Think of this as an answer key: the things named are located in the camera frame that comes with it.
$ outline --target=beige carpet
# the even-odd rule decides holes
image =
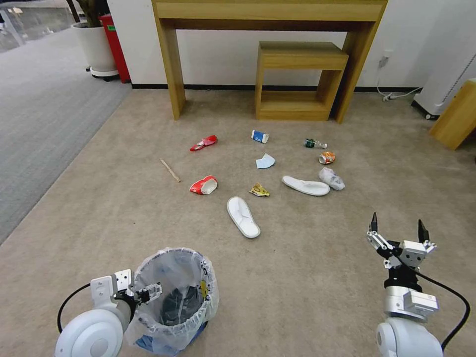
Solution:
[[[257,122],[251,92],[187,95],[183,117],[173,121],[166,91],[133,91],[0,247],[1,356],[51,357],[56,313],[71,291],[135,269],[166,246],[207,255],[220,290],[217,316],[183,356],[378,356],[386,271],[365,239],[373,211],[394,240],[416,239],[422,218],[439,246],[422,271],[476,301],[474,143],[447,150],[409,101],[382,103],[378,95],[356,94],[342,125]],[[270,134],[269,142],[252,141],[252,129]],[[189,152],[210,134],[218,144]],[[336,152],[332,168],[344,191],[310,197],[281,183],[283,175],[317,179],[318,150],[302,146],[306,137]],[[254,160],[265,152],[276,164],[259,171]],[[215,192],[188,191],[206,175],[217,177]],[[257,181],[270,197],[248,193]],[[261,227],[256,240],[227,214],[234,195]],[[442,340],[463,304],[421,284],[439,298],[427,327]],[[90,306],[82,292],[63,324]],[[446,356],[473,357],[475,334],[471,319]],[[120,355],[149,356],[128,346]]]

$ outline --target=wooden stool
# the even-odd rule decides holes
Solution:
[[[435,125],[430,134],[456,150],[476,128],[476,78],[466,81],[456,97]]]
[[[260,42],[257,119],[327,120],[349,56],[331,42]],[[263,91],[266,68],[321,69],[317,92]]]

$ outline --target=glass wall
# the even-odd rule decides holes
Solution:
[[[74,22],[66,0],[0,0],[0,54]]]

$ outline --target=black cable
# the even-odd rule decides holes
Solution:
[[[397,256],[397,259],[400,261],[400,263],[402,263],[403,265],[407,266],[408,268],[410,268],[407,264],[405,264],[399,256]],[[452,288],[444,285],[443,283],[440,283],[426,275],[423,275],[422,273],[420,273],[419,271],[417,271],[416,269],[412,269],[415,274],[417,274],[418,276],[424,278],[425,280],[428,280],[429,282],[435,284],[435,285],[438,285],[439,287],[443,288],[443,289],[446,289],[448,290],[450,293],[456,295],[457,297],[459,297],[465,304],[465,307],[466,307],[466,310],[465,310],[465,314],[463,315],[463,318],[461,319],[461,321],[459,322],[458,325],[456,325],[456,327],[453,329],[453,331],[450,332],[450,334],[444,339],[444,341],[441,343],[441,349],[443,351],[445,351],[445,348],[446,346],[448,345],[448,343],[450,343],[451,339],[453,337],[455,337],[455,335],[458,333],[459,330],[461,330],[461,328],[463,327],[463,325],[466,323],[466,321],[468,320],[469,316],[470,316],[470,312],[471,312],[471,306],[470,306],[470,303],[468,302],[468,300],[466,300],[466,298],[461,295],[459,292],[457,292],[456,290],[453,290]]]
[[[87,283],[86,285],[83,285],[82,287],[80,287],[79,289],[75,290],[74,292],[71,293],[71,295],[69,295],[65,301],[63,301],[63,303],[61,304],[61,307],[59,308],[58,310],[58,331],[59,333],[61,333],[63,331],[63,328],[61,327],[61,313],[63,312],[63,309],[64,307],[66,306],[67,302],[73,297],[75,296],[78,292],[80,292],[81,290],[84,290],[86,289],[88,286],[90,286],[91,283]]]

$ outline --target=soda can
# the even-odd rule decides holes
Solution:
[[[324,151],[319,155],[318,159],[321,164],[327,165],[336,161],[336,154],[334,154],[332,151]]]
[[[258,130],[253,130],[251,132],[251,139],[262,142],[263,144],[266,144],[268,141],[269,135],[262,133],[261,131]]]
[[[306,139],[304,141],[304,146],[308,148],[313,148],[318,147],[321,149],[327,149],[327,144],[326,143],[321,143],[320,141],[314,140],[314,139]]]

